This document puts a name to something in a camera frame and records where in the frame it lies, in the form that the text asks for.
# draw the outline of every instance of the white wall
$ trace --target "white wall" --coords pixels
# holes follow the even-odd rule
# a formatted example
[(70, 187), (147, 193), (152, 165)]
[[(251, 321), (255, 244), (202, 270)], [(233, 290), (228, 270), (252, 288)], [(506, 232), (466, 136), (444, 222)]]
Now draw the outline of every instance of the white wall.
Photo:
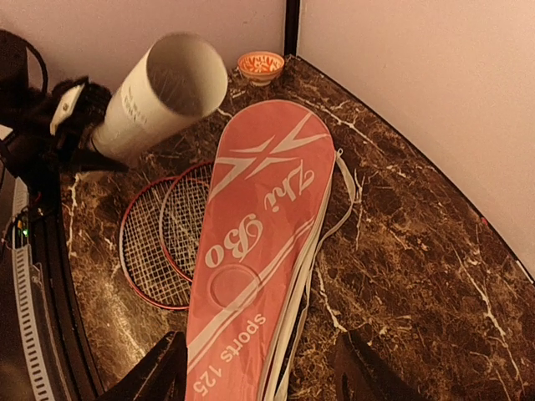
[(535, 7), (304, 0), (298, 54), (450, 177), (535, 273)]
[(284, 7), (284, 0), (2, 0), (0, 28), (38, 48), (53, 84), (88, 74), (116, 89), (168, 32), (199, 33), (228, 68), (247, 51), (281, 53)]

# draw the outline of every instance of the marble countertop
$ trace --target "marble countertop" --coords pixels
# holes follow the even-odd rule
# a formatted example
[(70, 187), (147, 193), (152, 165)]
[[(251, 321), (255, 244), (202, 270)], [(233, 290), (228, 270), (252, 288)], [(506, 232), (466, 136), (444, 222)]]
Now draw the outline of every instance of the marble countertop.
[[(409, 386), (430, 399), (518, 399), (535, 389), (535, 287), (515, 256), (444, 175), (366, 106), (302, 60), (254, 88), (233, 72), (207, 119), (142, 156), (128, 174), (64, 177), (65, 230), (84, 328), (106, 388), (186, 312), (161, 311), (129, 288), (120, 220), (149, 182), (213, 160), (229, 119), (249, 104), (287, 99), (315, 112), (361, 187), (348, 222), (325, 243), (290, 399), (335, 400), (337, 336), (356, 330)], [(345, 212), (334, 174), (325, 227)]]

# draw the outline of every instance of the racket strings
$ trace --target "racket strings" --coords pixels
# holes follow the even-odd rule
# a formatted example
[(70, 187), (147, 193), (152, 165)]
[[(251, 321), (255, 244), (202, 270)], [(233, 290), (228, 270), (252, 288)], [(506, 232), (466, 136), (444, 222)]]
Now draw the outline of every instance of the racket strings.
[(195, 271), (212, 169), (212, 164), (201, 165), (182, 176), (168, 191), (161, 210), (162, 246), (175, 269), (189, 279)]
[(191, 284), (176, 274), (161, 250), (158, 217), (173, 179), (154, 184), (131, 207), (124, 224), (125, 269), (148, 298), (164, 306), (189, 304)]

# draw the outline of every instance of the bowl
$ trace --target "bowl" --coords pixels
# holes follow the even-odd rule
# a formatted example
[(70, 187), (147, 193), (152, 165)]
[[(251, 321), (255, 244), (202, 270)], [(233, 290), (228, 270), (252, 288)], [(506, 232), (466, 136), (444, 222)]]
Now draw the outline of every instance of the bowl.
[(251, 84), (266, 86), (283, 72), (284, 58), (270, 52), (252, 52), (243, 54), (237, 66)]

